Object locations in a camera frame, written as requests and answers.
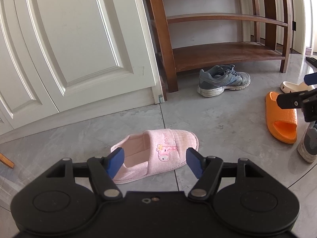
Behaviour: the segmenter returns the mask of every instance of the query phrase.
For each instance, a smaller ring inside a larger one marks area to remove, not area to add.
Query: gray sneaker
[[[306,133],[297,146],[299,154],[308,162],[313,163],[317,157],[317,123],[309,124]]]
[[[249,86],[250,75],[236,72],[234,65],[216,65],[210,70],[199,73],[198,93],[204,97],[220,95],[225,89],[241,90]]]

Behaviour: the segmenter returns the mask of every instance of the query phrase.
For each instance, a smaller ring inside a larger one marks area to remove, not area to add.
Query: orange slipper
[[[281,109],[276,102],[277,92],[266,95],[266,123],[270,133],[278,140],[293,144],[297,139],[296,109]]]

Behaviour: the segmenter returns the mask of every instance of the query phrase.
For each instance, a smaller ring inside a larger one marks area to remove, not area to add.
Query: pink fabric
[[[111,148],[122,147],[125,160],[114,177],[117,184],[172,171],[186,164],[186,149],[198,150],[195,134],[184,130],[150,130],[129,135]]]

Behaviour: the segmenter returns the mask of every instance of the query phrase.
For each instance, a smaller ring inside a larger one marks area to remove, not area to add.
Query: footwear
[[[234,65],[216,65],[210,70],[199,73],[197,92],[204,97],[220,95],[225,89],[241,90],[249,86],[250,75],[246,72],[236,72]]]
[[[311,91],[315,89],[313,85],[306,85],[305,82],[302,82],[301,84],[297,85],[292,82],[282,82],[280,85],[281,91],[284,93],[294,93],[294,92],[299,92],[299,91]]]
[[[266,123],[270,133],[278,140],[293,144],[297,140],[296,109],[281,109],[276,102],[277,92],[266,95]]]
[[[297,146],[297,151],[308,163],[313,163],[317,157],[317,122],[309,124],[306,133]]]
[[[198,150],[195,134],[183,130],[152,130],[129,135],[111,148],[123,148],[124,163],[113,178],[117,184],[172,171],[186,164],[186,150]]]

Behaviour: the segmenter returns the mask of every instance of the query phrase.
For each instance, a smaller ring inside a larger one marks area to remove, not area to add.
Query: wooden shoe rack
[[[259,0],[252,0],[253,15],[196,13],[166,17],[162,0],[146,0],[157,44],[166,73],[169,92],[178,91],[177,72],[247,61],[281,60],[286,72],[291,40],[290,0],[283,0],[284,22],[276,20],[275,0],[264,0],[265,17],[260,16]],[[172,49],[169,24],[195,20],[249,20],[254,22],[255,42],[228,42]],[[265,23],[265,45],[260,43],[260,22]],[[276,26],[284,28],[283,52],[276,50]]]

